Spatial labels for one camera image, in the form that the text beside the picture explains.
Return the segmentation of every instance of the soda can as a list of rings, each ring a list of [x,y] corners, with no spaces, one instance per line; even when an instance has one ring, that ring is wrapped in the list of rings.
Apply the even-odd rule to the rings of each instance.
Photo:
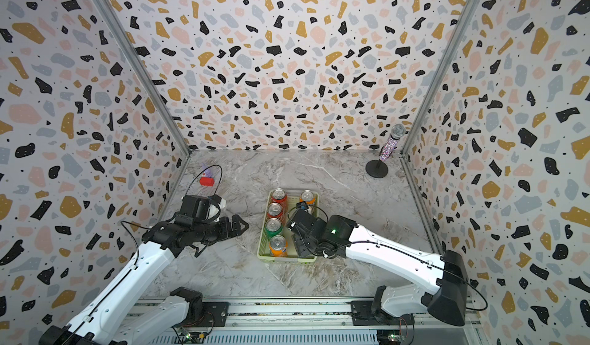
[[[269,242],[270,253],[275,257],[286,257],[287,256],[287,239],[281,235],[276,235],[270,239]]]
[[[266,235],[269,238],[272,238],[276,235],[281,234],[281,232],[283,231],[283,224],[279,219],[271,218],[266,222],[264,229],[266,230]]]
[[[314,204],[316,202],[316,195],[310,190],[304,190],[299,197],[299,201]]]
[[[273,193],[270,194],[270,199],[273,203],[279,203],[283,207],[283,212],[287,213],[287,192],[285,190],[281,188],[274,189]]]
[[[271,203],[266,215],[268,218],[277,218],[283,225],[285,224],[285,213],[283,212],[283,207],[278,203]]]

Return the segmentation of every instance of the can lid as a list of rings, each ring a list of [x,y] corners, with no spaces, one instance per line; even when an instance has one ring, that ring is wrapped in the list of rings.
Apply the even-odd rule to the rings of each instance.
[[[272,203],[269,206],[269,215],[271,216],[278,216],[280,215],[281,211],[283,210],[283,208],[281,207],[280,204],[278,203]]]
[[[281,235],[270,239],[270,247],[274,250],[283,250],[287,246],[287,241]]]
[[[303,193],[301,193],[301,199],[303,199],[306,202],[313,201],[313,198],[313,192],[311,192],[310,190],[305,190]]]
[[[273,192],[273,198],[274,199],[281,200],[281,199],[283,199],[285,197],[285,195],[287,195],[287,193],[285,193],[285,191],[283,189],[276,189]]]
[[[283,224],[278,218],[271,218],[266,222],[266,229],[270,232],[278,231]]]

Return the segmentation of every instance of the red block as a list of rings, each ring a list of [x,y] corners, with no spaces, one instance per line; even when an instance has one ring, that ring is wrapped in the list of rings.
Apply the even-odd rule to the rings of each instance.
[[[199,183],[201,183],[201,185],[204,185],[204,186],[213,186],[215,184],[215,179],[213,179],[213,178],[206,178],[206,177],[203,176],[199,180]]]

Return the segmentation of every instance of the microphone grille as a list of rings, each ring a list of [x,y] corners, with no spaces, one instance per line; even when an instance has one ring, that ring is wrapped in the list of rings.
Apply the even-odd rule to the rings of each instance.
[[[396,139],[400,139],[405,135],[405,126],[402,124],[394,125],[394,127],[391,129],[391,135]]]

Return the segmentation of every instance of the black round base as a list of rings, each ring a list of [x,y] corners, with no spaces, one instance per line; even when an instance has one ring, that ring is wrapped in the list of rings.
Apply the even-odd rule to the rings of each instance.
[[[367,162],[365,171],[369,174],[369,176],[372,176],[376,179],[381,179],[387,176],[389,169],[387,168],[387,164],[384,164],[380,159],[374,159]]]

